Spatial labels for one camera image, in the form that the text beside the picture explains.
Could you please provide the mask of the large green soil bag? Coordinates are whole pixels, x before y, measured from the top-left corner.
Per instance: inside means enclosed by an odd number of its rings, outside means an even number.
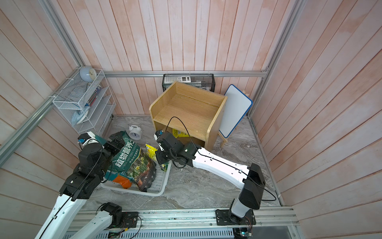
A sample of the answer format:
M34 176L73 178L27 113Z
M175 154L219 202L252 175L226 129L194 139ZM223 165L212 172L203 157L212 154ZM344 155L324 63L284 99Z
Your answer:
M147 192L156 178L156 163L134 142L126 131L119 131L109 137L109 142L119 145L118 153L111 159L105 174L107 181L118 183L128 189L137 186L141 192Z

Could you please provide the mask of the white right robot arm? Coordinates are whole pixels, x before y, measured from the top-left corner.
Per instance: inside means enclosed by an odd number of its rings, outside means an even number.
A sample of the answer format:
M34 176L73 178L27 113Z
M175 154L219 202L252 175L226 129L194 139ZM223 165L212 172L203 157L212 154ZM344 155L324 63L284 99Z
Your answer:
M158 130L154 138L159 145L155 152L160 164L172 161L178 168L195 167L211 172L241 190L228 210L215 211L219 226L256 224L253 211L260 209L265 191L265 178L261 167L237 164L209 152L192 141L183 144L168 131Z

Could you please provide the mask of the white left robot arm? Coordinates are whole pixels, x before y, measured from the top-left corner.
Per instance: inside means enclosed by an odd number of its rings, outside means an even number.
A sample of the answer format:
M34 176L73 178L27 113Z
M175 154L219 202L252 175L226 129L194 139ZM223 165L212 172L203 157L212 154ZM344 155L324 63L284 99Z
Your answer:
M80 162L59 190L56 203L37 233L38 239L63 238L79 210L101 184L110 160L125 146L122 139L101 144L97 139L80 140L85 145L79 153ZM122 232L135 228L141 219L137 212L123 212L114 203L105 203L93 219L79 229L72 238L93 239L106 229L121 229Z

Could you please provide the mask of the yellow fertilizer bag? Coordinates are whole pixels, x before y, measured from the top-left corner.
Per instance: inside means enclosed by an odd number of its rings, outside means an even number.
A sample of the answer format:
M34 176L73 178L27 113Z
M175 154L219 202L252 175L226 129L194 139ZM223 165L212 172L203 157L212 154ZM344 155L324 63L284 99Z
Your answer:
M166 172L168 170L168 163L159 163L159 161L157 160L157 157L156 157L156 151L158 150L157 148L149 145L149 144L145 144L145 147L146 147L146 150L147 150L147 153L148 153L148 156L154 160L161 168L162 171Z
M178 138L178 137L189 137L189 135L185 132L182 132L180 130L177 130L177 129L172 129L172 135L175 137L175 138Z

